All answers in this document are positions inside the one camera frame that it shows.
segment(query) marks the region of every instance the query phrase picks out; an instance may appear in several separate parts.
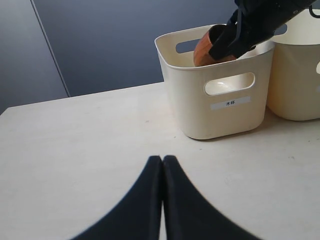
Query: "bin label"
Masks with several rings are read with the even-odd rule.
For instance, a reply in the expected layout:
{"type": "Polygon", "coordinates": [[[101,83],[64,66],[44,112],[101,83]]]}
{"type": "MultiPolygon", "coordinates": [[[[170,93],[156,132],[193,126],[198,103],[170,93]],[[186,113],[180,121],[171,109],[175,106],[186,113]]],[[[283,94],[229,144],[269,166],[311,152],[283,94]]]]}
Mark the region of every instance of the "bin label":
{"type": "Polygon", "coordinates": [[[237,106],[240,104],[246,104],[251,102],[251,96],[244,96],[236,99],[231,99],[228,101],[222,101],[211,104],[211,110],[218,110],[223,108],[229,108],[233,106],[237,106]]]}

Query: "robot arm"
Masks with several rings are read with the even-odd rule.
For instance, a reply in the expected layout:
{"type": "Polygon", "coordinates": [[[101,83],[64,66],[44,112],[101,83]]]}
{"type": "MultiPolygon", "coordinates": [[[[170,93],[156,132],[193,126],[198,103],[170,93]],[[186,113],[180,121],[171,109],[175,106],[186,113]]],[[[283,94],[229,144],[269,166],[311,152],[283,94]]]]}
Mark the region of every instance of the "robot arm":
{"type": "Polygon", "coordinates": [[[317,0],[234,0],[238,9],[221,32],[211,36],[209,55],[219,61],[228,56],[239,58],[256,45],[269,40],[275,31],[308,9],[317,0]]]}

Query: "table surface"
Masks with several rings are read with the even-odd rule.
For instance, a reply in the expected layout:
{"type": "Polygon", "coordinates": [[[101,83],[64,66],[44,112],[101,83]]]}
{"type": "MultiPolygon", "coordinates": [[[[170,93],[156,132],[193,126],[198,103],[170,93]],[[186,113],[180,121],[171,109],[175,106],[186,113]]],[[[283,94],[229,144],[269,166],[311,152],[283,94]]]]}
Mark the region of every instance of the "table surface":
{"type": "Polygon", "coordinates": [[[117,204],[151,155],[177,156],[198,190],[257,236],[319,239],[320,121],[267,111],[253,131],[193,140],[177,126],[163,83],[7,109],[0,239],[74,237],[117,204]]]}

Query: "storage bin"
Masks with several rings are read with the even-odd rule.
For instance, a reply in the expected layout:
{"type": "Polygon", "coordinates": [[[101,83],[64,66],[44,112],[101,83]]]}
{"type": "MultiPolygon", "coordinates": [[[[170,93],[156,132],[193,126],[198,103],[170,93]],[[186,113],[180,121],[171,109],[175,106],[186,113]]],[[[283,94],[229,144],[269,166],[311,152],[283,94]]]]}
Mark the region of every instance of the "storage bin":
{"type": "Polygon", "coordinates": [[[304,10],[275,42],[267,106],[294,121],[320,118],[320,19],[304,10]]]}
{"type": "Polygon", "coordinates": [[[267,41],[241,58],[195,67],[193,51],[179,43],[199,40],[212,27],[168,33],[155,39],[163,79],[180,129],[207,140],[258,127],[265,116],[274,43],[267,41]]]}

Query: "dark gray wall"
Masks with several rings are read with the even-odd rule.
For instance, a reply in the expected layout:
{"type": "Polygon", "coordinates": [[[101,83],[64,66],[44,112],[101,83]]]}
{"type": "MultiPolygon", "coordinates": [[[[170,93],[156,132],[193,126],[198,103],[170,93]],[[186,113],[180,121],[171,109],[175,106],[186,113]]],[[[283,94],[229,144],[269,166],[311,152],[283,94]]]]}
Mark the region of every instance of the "dark gray wall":
{"type": "Polygon", "coordinates": [[[0,114],[8,107],[66,97],[30,0],[1,0],[0,114]]]}
{"type": "Polygon", "coordinates": [[[34,2],[72,96],[161,82],[154,39],[225,23],[236,7],[234,0],[34,2]]]}

